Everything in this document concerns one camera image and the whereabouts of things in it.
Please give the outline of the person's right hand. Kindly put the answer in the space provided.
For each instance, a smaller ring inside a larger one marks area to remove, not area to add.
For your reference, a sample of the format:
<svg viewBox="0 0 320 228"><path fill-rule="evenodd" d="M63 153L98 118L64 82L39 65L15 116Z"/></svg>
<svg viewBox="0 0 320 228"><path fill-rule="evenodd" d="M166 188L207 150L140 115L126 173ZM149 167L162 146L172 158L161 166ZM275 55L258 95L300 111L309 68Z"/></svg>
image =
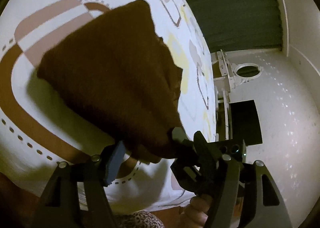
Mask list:
<svg viewBox="0 0 320 228"><path fill-rule="evenodd" d="M212 197L209 195L195 196L180 214L179 226L182 228L202 228L204 227L208 211L212 204Z"/></svg>

